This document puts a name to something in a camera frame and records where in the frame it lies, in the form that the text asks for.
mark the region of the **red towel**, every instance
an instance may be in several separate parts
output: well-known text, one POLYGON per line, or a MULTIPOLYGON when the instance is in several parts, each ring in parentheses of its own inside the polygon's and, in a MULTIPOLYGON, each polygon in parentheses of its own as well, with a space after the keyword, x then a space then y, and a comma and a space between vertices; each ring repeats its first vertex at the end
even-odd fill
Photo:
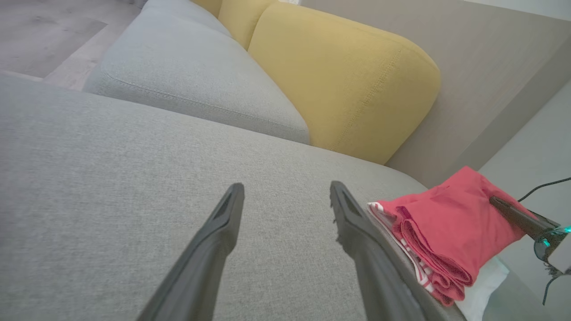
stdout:
POLYGON ((421 194, 380 200, 396 220, 392 232, 434 270, 433 296, 443 305, 464 300, 480 268, 525 233, 489 203, 497 196, 535 218, 514 198, 469 167, 421 194))

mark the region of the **wooden floor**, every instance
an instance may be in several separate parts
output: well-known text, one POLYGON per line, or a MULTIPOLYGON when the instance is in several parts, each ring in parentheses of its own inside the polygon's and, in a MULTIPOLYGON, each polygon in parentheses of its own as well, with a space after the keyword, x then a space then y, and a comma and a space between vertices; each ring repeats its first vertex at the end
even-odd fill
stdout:
POLYGON ((0 73, 81 90, 139 12, 129 0, 0 0, 0 73))

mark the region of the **gray fabric upholstery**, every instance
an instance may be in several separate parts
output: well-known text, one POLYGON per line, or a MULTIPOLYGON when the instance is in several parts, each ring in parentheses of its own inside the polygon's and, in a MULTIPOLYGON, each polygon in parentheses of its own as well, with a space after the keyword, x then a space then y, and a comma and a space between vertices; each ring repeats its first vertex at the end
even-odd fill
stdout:
MULTIPOLYGON (((362 203, 425 190, 332 151, 0 76, 0 319, 134 320, 242 182, 214 319, 364 320, 353 261, 335 242, 331 180, 362 203)), ((504 314, 542 311, 510 300, 504 314)))
POLYGON ((150 8, 187 21, 199 22, 232 38, 230 32, 215 16, 190 0, 148 0, 143 10, 150 8))
POLYGON ((309 142, 297 109, 237 42, 153 8, 111 46, 83 90, 309 142))

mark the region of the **sofa seam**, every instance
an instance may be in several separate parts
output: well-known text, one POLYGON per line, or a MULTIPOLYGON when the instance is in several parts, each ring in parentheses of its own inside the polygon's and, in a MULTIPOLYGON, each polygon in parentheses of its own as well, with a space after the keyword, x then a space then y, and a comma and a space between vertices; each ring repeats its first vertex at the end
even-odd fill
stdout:
POLYGON ((116 82, 118 82, 118 83, 121 84, 121 85, 124 85, 124 86, 127 86, 127 87, 130 86, 130 87, 132 87, 132 88, 134 88, 134 89, 136 89, 136 90, 139 90, 139 91, 148 92, 148 93, 150 93, 150 94, 157 95, 157 96, 164 96, 164 97, 166 97, 166 98, 175 99, 175 100, 179 100, 179 101, 182 101, 182 102, 197 103, 197 104, 202 105, 202 106, 204 106, 204 107, 210 107, 211 109, 220 110, 220 111, 225 112, 225 113, 229 113, 229 114, 234 114, 234 115, 238 115, 238 116, 243 116, 243 117, 251 118, 251 119, 254 119, 254 120, 256 120, 256 121, 261 121, 261 122, 265 122, 265 123, 270 123, 270 124, 278 125, 278 126, 280 126, 280 127, 285 127, 285 128, 288 128, 288 129, 291 129, 291 130, 295 130, 295 131, 305 131, 305 132, 309 132, 308 129, 296 129, 296 128, 289 127, 289 126, 284 125, 284 124, 280 124, 280 123, 268 121, 268 120, 265 120, 265 119, 253 117, 253 116, 250 116, 250 115, 247 115, 247 114, 237 113, 236 111, 227 110, 227 109, 224 109, 224 108, 221 108, 221 107, 218 107, 218 106, 212 106, 212 105, 208 105, 208 104, 203 103, 203 102, 193 101, 193 100, 185 99, 185 98, 180 98, 180 97, 177 97, 177 96, 172 95, 171 93, 161 92, 161 91, 155 91, 155 90, 149 89, 149 88, 144 87, 144 86, 141 86, 141 85, 134 85, 134 84, 132 84, 132 83, 128 83, 128 82, 125 82, 125 81, 121 81, 121 80, 116 79, 116 78, 114 78, 113 76, 111 76, 111 75, 105 70, 105 68, 103 67, 103 64, 101 64, 100 69, 101 69, 101 72, 103 73, 103 75, 105 75, 105 76, 108 77, 109 79, 111 79, 111 80, 113 80, 113 81, 116 81, 116 82))
POLYGON ((369 93, 367 94, 367 96, 365 97, 364 103, 361 105, 361 107, 359 108, 359 110, 357 110, 356 113, 353 114, 353 116, 351 117, 351 119, 349 120, 349 122, 347 123, 347 125, 345 126, 345 129, 343 130, 343 133, 341 134, 341 137, 337 140, 337 142, 333 145, 333 151, 337 151, 337 149, 339 148, 339 145, 341 145, 341 143, 343 142, 343 140, 345 140, 345 138, 347 137, 347 133, 349 132, 349 130, 351 130, 351 128, 353 128, 353 125, 355 124, 355 120, 361 116, 361 114, 363 113, 363 111, 365 110, 365 108, 367 106, 369 106, 373 95, 375 95, 379 89, 379 86, 383 83, 385 83, 385 81, 383 79, 385 79, 388 75, 389 75, 389 71, 392 73, 392 70, 394 69, 394 67, 396 66, 397 61, 400 60, 400 53, 401 50, 399 50, 391 59, 391 63, 389 64, 390 68, 387 68, 385 70, 385 72, 383 74, 381 74, 381 76, 378 78, 378 80, 375 82, 375 84, 373 85, 373 87, 371 88, 371 90, 369 91, 369 93))

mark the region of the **yellow cushion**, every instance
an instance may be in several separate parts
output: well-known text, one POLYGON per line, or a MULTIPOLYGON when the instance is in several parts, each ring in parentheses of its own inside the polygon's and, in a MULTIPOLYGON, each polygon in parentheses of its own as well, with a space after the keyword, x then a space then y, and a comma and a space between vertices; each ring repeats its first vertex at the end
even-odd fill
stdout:
POLYGON ((264 10, 277 0, 223 0, 218 20, 244 49, 264 10))
POLYGON ((379 164, 440 89, 436 64, 411 41, 287 3, 264 11, 248 52, 305 119, 311 145, 379 164))
POLYGON ((222 0, 192 0, 195 4, 205 8, 215 17, 218 17, 218 11, 222 5, 222 0))

